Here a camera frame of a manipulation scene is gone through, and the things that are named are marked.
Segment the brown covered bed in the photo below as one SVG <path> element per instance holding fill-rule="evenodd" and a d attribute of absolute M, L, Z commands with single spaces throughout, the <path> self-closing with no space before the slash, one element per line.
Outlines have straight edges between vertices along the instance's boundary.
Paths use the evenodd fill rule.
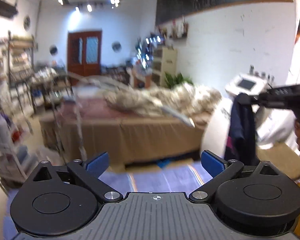
<path fill-rule="evenodd" d="M 102 98 L 81 101 L 82 137 L 87 157 L 109 154 L 111 165 L 124 166 L 197 151 L 211 113 L 193 116 L 190 128 L 169 116 L 146 118 L 118 112 Z"/>

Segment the navy Minnie Mouse shirt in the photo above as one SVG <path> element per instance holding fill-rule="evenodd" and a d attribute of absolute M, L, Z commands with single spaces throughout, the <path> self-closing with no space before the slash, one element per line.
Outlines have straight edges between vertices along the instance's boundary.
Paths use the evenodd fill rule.
<path fill-rule="evenodd" d="M 256 155 L 256 125 L 249 96 L 241 93 L 235 97 L 224 159 L 235 159 L 246 166 L 256 166 L 260 162 Z"/>

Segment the left metal shelving rack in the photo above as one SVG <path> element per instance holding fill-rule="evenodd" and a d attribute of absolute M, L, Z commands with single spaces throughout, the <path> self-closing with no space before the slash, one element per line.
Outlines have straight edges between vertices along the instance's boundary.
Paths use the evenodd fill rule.
<path fill-rule="evenodd" d="M 34 37 L 8 31 L 0 37 L 0 110 L 15 119 L 34 113 L 30 91 L 34 76 Z"/>

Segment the white medical machine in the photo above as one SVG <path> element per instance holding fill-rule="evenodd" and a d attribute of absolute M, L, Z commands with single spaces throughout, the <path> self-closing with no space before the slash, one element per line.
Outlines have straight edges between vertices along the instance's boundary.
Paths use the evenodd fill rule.
<path fill-rule="evenodd" d="M 270 88 L 267 79 L 240 73 L 225 85 L 225 96 L 234 100 L 238 94 L 258 95 Z"/>

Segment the cream cabinet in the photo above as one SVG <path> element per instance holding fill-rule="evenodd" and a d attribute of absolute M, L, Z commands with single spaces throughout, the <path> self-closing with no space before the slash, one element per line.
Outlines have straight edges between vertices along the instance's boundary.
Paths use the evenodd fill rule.
<path fill-rule="evenodd" d="M 177 50 L 173 47 L 159 47 L 153 52 L 152 81 L 160 87 L 167 87 L 166 73 L 175 76 L 177 71 Z"/>

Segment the green potted plant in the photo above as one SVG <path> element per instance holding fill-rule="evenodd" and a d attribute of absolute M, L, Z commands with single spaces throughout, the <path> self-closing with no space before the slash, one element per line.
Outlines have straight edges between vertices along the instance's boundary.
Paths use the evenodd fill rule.
<path fill-rule="evenodd" d="M 172 75 L 167 72 L 165 73 L 165 84 L 167 88 L 172 89 L 173 87 L 183 83 L 193 85 L 192 79 L 190 77 L 184 77 L 181 73 L 178 73 L 177 75 Z"/>

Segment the beige crumpled duvet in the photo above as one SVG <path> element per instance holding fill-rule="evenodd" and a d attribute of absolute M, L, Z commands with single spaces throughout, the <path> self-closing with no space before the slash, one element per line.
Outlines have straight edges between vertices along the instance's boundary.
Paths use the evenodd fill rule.
<path fill-rule="evenodd" d="M 222 98 L 215 89 L 206 90 L 203 86 L 187 82 L 173 89 L 135 89 L 107 76 L 83 77 L 75 73 L 69 73 L 68 76 L 78 80 L 79 85 L 99 88 L 103 92 L 103 99 L 112 109 L 145 117 L 169 115 L 192 128 L 198 126 L 193 117 L 204 112 L 211 114 Z"/>

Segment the red wooden double door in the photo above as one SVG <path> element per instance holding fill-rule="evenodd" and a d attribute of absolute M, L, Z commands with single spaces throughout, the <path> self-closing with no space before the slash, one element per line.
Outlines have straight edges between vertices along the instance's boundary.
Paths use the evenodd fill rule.
<path fill-rule="evenodd" d="M 101 45 L 101 30 L 68 33 L 68 72 L 80 76 L 100 75 Z"/>

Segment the blue plaid bedsheet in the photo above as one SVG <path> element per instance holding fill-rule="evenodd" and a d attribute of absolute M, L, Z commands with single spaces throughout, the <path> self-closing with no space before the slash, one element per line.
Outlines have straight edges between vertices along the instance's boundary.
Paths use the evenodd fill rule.
<path fill-rule="evenodd" d="M 207 183 L 212 177 L 200 162 L 183 164 L 146 172 L 114 173 L 104 172 L 99 180 L 119 191 L 123 196 L 128 192 L 185 192 L 192 191 Z"/>

